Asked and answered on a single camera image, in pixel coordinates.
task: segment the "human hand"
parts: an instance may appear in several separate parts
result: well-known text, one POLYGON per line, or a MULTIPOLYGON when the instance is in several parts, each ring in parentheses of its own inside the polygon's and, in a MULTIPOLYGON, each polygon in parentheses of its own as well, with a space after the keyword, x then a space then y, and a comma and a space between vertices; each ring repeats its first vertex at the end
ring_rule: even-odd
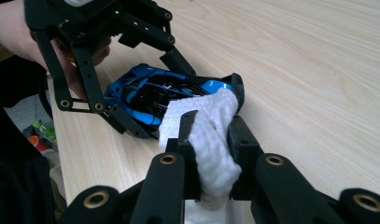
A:
MULTIPOLYGON (((110 38, 107 37, 100 43, 98 50, 93 53, 92 59, 94 65, 101 63, 109 54, 110 42, 110 38)), ((31 38, 29 28, 25 23, 23 0, 0 4, 0 43, 12 53, 29 61, 37 62, 46 70, 49 70, 38 45, 31 38)), ((68 87, 79 98, 85 98, 85 91, 80 81, 81 77, 73 65, 71 52, 56 40, 52 40, 51 44, 63 68, 68 87)))

